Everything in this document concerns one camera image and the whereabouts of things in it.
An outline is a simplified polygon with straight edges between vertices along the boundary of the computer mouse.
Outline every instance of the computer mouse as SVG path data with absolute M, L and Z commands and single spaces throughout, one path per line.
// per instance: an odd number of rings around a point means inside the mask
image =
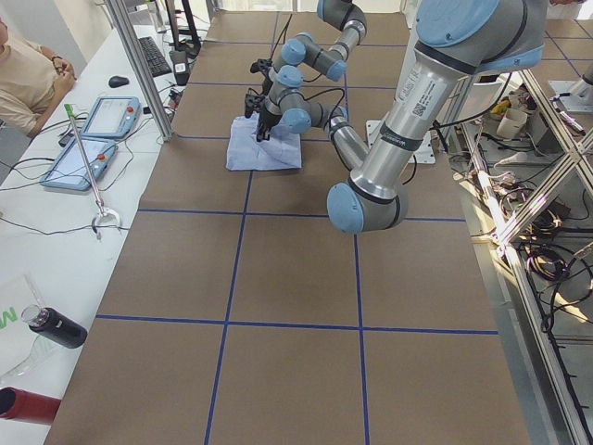
M 127 85 L 128 83 L 130 83 L 130 79 L 123 76 L 113 76 L 111 79 L 109 79 L 109 86 L 111 88 L 118 88 L 120 86 Z

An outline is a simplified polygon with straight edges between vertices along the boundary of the blue plastic device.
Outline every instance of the blue plastic device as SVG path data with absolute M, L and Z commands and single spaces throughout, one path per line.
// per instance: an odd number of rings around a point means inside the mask
M 123 139 L 142 112 L 138 97 L 99 97 L 81 129 L 83 137 Z
M 84 137 L 82 142 L 84 143 L 86 157 L 91 164 L 93 176 L 98 179 L 105 172 L 118 146 L 115 141 L 92 137 Z M 67 188 L 78 191 L 84 191 L 91 186 L 75 138 L 67 143 L 52 167 L 42 177 L 40 184 L 45 187 Z

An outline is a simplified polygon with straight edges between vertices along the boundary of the keyboard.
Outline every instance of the keyboard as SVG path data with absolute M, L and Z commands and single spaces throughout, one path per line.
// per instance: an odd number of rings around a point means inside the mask
M 150 68 L 152 77 L 162 76 L 171 72 L 167 59 L 160 52 L 152 37 L 140 37 L 138 41 L 142 47 L 146 62 L 148 62 L 148 68 Z

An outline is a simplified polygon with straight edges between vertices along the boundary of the white table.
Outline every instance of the white table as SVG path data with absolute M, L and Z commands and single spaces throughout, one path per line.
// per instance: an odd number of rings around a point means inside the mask
M 154 33 L 152 26 L 136 27 L 138 36 L 152 35 L 161 45 L 162 36 Z M 107 85 L 113 75 L 130 79 L 130 84 L 111 89 Z M 174 83 L 172 74 L 155 78 L 158 90 Z M 169 90 L 162 92 L 165 98 Z M 100 95 L 134 95 L 146 101 L 126 58 L 117 32 L 113 31 L 83 73 L 64 103 L 71 103 L 75 111 L 88 111 Z M 67 118 L 60 106 L 47 125 Z M 57 135 L 66 126 L 40 134 L 23 155 L 55 158 L 61 151 Z M 139 197 L 145 190 L 150 174 L 157 161 L 161 137 L 154 120 L 128 141 L 134 155 L 125 173 L 107 191 L 102 193 L 108 207 L 116 210 L 121 225 L 130 227 L 138 206 Z M 121 171 L 131 155 L 120 144 L 117 154 L 99 187 L 110 184 Z M 32 161 L 19 168 L 28 176 L 38 176 L 47 171 L 48 164 Z M 0 189 L 28 184 L 20 175 L 12 172 Z M 46 232 L 61 231 L 89 224 L 97 213 L 91 190 L 80 194 L 47 191 L 38 184 L 20 190 L 0 192 L 0 211 L 4 218 Z M 89 328 L 95 318 L 97 307 L 103 298 L 107 283 L 120 254 L 127 232 L 116 229 L 101 230 L 102 239 L 97 241 L 90 230 L 81 230 L 67 235 L 39 235 L 32 231 L 11 226 L 0 221 L 0 285 L 28 274 L 38 287 L 46 303 L 64 312 L 68 317 Z M 22 388 L 61 398 L 69 383 L 81 349 L 60 349 L 27 374 L 6 382 L 6 386 Z M 44 442 L 49 426 L 38 426 L 15 421 L 0 420 L 0 438 L 5 444 L 40 445 Z

